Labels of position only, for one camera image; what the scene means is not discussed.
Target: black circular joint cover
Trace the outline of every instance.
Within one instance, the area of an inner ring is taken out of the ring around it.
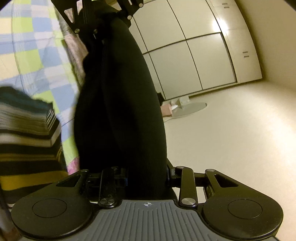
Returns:
[[[31,239],[62,238],[85,226],[92,217],[90,202],[80,196],[26,196],[15,203],[12,220]]]
[[[229,192],[209,198],[203,205],[202,217],[222,236],[252,240],[273,235],[282,223],[283,210],[272,198],[257,191],[245,196]]]

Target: silver bolt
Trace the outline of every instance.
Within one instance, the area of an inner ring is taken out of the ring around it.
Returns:
[[[109,197],[103,198],[100,201],[100,204],[105,205],[105,206],[109,206],[109,205],[112,205],[114,203],[115,203],[115,200],[112,197],[111,198],[109,198]]]
[[[187,197],[187,198],[183,198],[181,200],[181,203],[184,205],[187,205],[187,206],[191,206],[191,205],[195,204],[196,201],[193,198]]]

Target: floor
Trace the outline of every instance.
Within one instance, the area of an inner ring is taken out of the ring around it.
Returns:
[[[165,122],[168,158],[195,172],[213,168],[275,199],[296,236],[296,92],[254,82],[192,99],[207,107]],[[198,189],[199,202],[203,193]]]

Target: bed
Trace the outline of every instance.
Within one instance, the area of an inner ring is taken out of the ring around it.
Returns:
[[[50,0],[13,0],[0,11],[0,86],[53,102],[67,165],[77,159],[73,114],[78,86]]]

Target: ribbed surface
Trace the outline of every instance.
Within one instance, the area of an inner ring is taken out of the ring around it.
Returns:
[[[123,201],[102,210],[83,231],[63,241],[229,241],[209,230],[198,214],[173,201]]]

